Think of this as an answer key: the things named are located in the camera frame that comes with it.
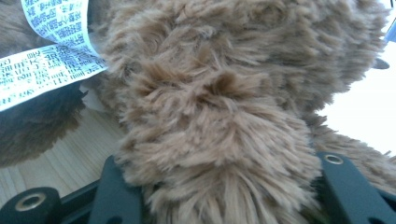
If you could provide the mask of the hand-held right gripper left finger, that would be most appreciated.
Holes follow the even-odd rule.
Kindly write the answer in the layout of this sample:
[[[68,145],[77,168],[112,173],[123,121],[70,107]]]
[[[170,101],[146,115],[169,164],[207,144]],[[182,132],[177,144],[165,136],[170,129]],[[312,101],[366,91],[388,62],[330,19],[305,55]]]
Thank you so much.
[[[113,156],[105,161],[88,224],[143,224],[141,188],[124,182]]]

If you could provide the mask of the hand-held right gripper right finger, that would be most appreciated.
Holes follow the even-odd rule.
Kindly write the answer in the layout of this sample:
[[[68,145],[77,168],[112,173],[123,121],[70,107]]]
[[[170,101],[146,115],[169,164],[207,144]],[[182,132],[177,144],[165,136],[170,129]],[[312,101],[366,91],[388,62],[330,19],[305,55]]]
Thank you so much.
[[[318,152],[318,196],[331,224],[396,224],[396,195],[375,188],[340,154]]]

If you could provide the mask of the brown teddy bear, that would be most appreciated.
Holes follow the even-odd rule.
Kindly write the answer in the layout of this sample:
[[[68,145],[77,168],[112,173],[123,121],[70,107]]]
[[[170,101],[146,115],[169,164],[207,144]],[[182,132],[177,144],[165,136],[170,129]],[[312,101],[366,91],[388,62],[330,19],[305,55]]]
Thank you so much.
[[[396,194],[396,160],[320,110],[383,48],[379,0],[86,0],[124,130],[116,161],[155,224],[308,224],[319,152]]]

